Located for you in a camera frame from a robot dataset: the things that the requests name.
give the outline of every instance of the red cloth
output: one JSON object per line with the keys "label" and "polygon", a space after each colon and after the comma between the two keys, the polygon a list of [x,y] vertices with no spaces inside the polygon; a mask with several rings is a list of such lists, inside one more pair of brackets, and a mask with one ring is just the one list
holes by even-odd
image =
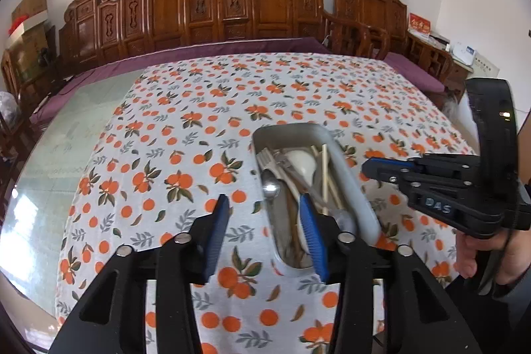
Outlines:
{"label": "red cloth", "polygon": [[13,32],[15,32],[15,30],[17,30],[17,28],[24,22],[26,21],[27,19],[29,19],[30,16],[28,16],[27,14],[24,14],[23,16],[20,16],[20,17],[17,17],[17,19],[15,19],[15,21],[13,22],[13,24],[11,25],[11,27],[9,28],[9,35],[11,36],[13,34]]}

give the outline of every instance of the metal bolt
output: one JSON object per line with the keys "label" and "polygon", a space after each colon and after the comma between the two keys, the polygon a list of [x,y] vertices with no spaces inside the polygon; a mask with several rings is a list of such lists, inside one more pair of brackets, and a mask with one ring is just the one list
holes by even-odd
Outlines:
{"label": "metal bolt", "polygon": [[188,233],[179,233],[175,236],[175,243],[184,244],[192,240],[192,236]]}
{"label": "metal bolt", "polygon": [[409,245],[400,245],[397,248],[397,251],[403,257],[410,257],[411,255],[413,255],[413,250]]}
{"label": "metal bolt", "polygon": [[116,255],[118,255],[119,257],[126,257],[127,255],[129,255],[133,251],[134,251],[134,249],[131,246],[129,246],[129,245],[121,245],[116,250]]}
{"label": "metal bolt", "polygon": [[356,240],[356,236],[354,236],[352,233],[348,231],[342,231],[338,234],[337,239],[341,243],[352,243],[354,240]]}

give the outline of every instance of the purple seat cover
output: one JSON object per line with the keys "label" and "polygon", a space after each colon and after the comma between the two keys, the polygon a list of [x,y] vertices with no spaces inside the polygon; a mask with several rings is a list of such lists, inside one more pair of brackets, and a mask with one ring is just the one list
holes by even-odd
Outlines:
{"label": "purple seat cover", "polygon": [[119,76],[127,72],[137,71],[161,63],[177,62],[186,59],[206,58],[242,53],[322,53],[330,51],[315,38],[282,38],[282,39],[256,39],[247,41],[234,41],[178,47],[171,50],[145,54],[135,58],[108,63],[101,67],[91,69],[73,78],[60,92],[30,118],[31,123],[37,125],[48,124],[65,106],[75,91],[87,84],[100,82],[109,77]]}
{"label": "purple seat cover", "polygon": [[405,56],[389,52],[383,61],[392,67],[396,72],[402,74],[422,92],[444,92],[443,83],[439,82],[439,80],[437,80],[435,77],[429,75],[421,67],[415,65]]}

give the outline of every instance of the gray plastic container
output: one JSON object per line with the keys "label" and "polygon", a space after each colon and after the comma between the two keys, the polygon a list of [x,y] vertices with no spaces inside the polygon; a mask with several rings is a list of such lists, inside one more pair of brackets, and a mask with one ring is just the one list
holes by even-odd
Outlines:
{"label": "gray plastic container", "polygon": [[[379,239],[381,228],[374,211],[363,194],[352,170],[344,158],[344,154],[336,141],[325,128],[315,123],[289,123],[284,125],[265,126],[254,131],[253,145],[255,153],[260,153],[264,148],[309,148],[326,144],[330,155],[330,167],[334,173],[337,186],[340,189],[346,210],[354,215],[357,227],[357,236],[367,244],[375,245]],[[269,229],[271,222],[267,212],[263,212]],[[274,239],[270,238],[270,247],[273,252],[275,265],[278,271],[286,276],[299,277],[314,273],[313,267],[294,268],[288,266],[281,259]]]}

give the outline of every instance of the orange fruit print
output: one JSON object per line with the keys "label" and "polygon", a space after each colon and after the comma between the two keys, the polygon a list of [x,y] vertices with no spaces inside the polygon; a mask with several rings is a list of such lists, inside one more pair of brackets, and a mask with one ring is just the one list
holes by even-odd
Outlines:
{"label": "orange fruit print", "polygon": [[[224,194],[230,218],[215,274],[205,285],[190,286],[203,352],[289,347],[294,354],[325,354],[338,292],[313,274],[292,277],[274,257],[277,233],[267,218],[255,147],[264,126],[312,122],[326,128],[379,220],[376,246],[411,245],[444,286],[457,275],[452,228],[408,208],[395,185],[361,172],[372,157],[472,152],[427,97],[383,61],[318,53],[168,61],[139,70],[109,117],[105,130],[96,132],[97,143],[88,147],[92,154],[64,208],[55,299],[59,321],[106,271],[118,246],[169,247],[196,218],[210,215]],[[333,163],[330,172],[336,173]],[[156,346],[153,287],[148,286],[145,311],[151,348]],[[381,328],[378,285],[374,298],[373,325]]]}

